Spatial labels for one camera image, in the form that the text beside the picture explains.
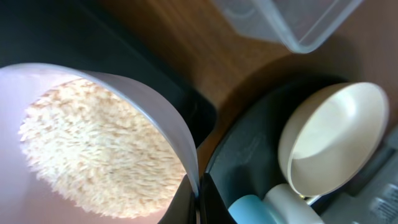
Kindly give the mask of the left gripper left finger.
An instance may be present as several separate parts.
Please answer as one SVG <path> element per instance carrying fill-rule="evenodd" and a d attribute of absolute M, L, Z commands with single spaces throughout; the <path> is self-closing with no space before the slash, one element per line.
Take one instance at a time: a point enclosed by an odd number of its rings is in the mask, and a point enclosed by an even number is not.
<path fill-rule="evenodd" d="M 195 194 L 187 175 L 181 181 L 159 224 L 196 224 Z"/>

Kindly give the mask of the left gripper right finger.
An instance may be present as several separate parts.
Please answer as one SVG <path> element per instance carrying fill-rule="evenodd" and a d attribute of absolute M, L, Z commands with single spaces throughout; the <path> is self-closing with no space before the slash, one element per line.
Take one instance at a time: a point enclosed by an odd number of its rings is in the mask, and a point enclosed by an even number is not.
<path fill-rule="evenodd" d="M 201 178 L 198 204 L 201 224 L 236 224 L 209 173 Z"/>

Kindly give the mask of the pile of rice grains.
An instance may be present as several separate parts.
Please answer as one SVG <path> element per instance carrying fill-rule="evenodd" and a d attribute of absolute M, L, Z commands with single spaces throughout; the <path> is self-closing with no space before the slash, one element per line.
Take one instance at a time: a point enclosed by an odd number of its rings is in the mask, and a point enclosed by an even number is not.
<path fill-rule="evenodd" d="M 146 217 L 170 204 L 185 175 L 141 112 L 89 80 L 50 89 L 25 113 L 19 134 L 31 171 L 86 212 Z"/>

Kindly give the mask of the large beige bowl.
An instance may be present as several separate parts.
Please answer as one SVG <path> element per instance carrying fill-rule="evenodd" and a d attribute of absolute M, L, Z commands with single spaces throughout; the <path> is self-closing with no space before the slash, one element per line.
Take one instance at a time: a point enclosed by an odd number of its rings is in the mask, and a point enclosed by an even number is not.
<path fill-rule="evenodd" d="M 339 83 L 315 92 L 292 113 L 279 140 L 278 160 L 298 194 L 335 191 L 373 155 L 389 120 L 386 92 L 374 83 Z"/>

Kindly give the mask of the small pink bowl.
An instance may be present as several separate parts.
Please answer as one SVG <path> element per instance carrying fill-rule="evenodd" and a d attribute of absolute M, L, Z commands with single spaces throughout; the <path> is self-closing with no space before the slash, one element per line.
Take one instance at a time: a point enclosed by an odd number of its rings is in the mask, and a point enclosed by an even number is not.
<path fill-rule="evenodd" d="M 130 219 L 84 212 L 29 172 L 17 133 L 24 110 L 45 91 L 77 78 L 103 85 L 144 113 L 171 143 L 195 198 L 198 196 L 197 151 L 191 132 L 180 113 L 158 92 L 119 75 L 46 63 L 20 63 L 1 68 L 1 223 L 159 223 L 166 213 Z"/>

